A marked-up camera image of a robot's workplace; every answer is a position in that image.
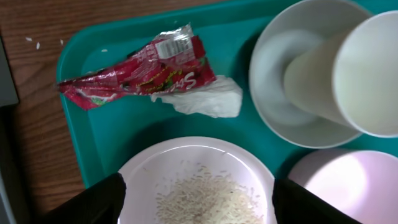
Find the bowl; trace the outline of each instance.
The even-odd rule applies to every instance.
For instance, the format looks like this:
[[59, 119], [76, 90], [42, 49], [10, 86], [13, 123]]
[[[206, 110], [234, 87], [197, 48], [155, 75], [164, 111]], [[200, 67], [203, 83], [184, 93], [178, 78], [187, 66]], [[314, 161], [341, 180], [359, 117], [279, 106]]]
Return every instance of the bowl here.
[[361, 135], [294, 106], [285, 96], [283, 78], [295, 57], [371, 16], [349, 1], [306, 0], [282, 11], [264, 29], [252, 53], [249, 88], [257, 112], [276, 135], [316, 149], [336, 147]]
[[289, 179], [363, 224], [398, 220], [398, 158], [378, 151], [325, 149], [300, 160]]

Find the white bowl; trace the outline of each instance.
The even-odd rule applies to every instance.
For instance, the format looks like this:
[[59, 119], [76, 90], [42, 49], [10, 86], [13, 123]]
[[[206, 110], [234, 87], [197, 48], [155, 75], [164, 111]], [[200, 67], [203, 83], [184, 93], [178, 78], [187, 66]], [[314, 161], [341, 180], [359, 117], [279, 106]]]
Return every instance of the white bowl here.
[[151, 146], [120, 169], [127, 191], [119, 224], [161, 224], [156, 218], [157, 194], [167, 195], [173, 181], [198, 174], [201, 166], [213, 175], [231, 174], [239, 185], [253, 189], [256, 214], [263, 216], [264, 224], [277, 223], [272, 205], [274, 176], [260, 160], [226, 141], [185, 137]]
[[306, 0], [281, 12], [254, 48], [249, 86], [257, 112], [278, 136], [309, 148], [330, 148], [361, 133], [298, 109], [285, 96], [283, 76], [293, 58], [356, 27], [371, 13], [348, 1]]
[[299, 161], [289, 179], [363, 224], [398, 220], [398, 158], [377, 151], [327, 149]]

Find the pink bowl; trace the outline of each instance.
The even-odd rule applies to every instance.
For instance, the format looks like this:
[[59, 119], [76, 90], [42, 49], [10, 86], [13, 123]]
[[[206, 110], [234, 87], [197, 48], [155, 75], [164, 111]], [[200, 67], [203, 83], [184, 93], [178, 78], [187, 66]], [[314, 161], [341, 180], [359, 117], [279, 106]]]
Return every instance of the pink bowl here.
[[289, 179], [363, 224], [398, 223], [398, 158], [377, 151], [311, 153]]

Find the black object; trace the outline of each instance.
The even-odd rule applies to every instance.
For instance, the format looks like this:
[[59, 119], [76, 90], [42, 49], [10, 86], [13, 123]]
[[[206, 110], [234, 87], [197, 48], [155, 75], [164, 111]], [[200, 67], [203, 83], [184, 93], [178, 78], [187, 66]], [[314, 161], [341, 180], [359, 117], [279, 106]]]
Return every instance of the black object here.
[[117, 224], [126, 196], [122, 175], [113, 174], [49, 212], [43, 224]]
[[[125, 196], [121, 174], [113, 174], [51, 211], [42, 223], [116, 224]], [[288, 179], [275, 180], [272, 203], [278, 224], [360, 224]]]
[[360, 224], [288, 179], [275, 180], [272, 203], [278, 224]]
[[11, 141], [13, 105], [18, 103], [6, 53], [0, 38], [0, 223], [26, 224], [30, 211], [18, 171], [16, 147]]

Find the barcode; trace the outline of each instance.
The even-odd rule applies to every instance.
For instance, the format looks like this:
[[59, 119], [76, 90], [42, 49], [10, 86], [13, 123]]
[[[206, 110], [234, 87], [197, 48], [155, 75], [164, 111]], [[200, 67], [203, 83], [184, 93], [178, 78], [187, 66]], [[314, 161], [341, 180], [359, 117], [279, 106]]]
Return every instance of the barcode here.
[[190, 38], [170, 39], [155, 44], [160, 59], [167, 59], [192, 48]]

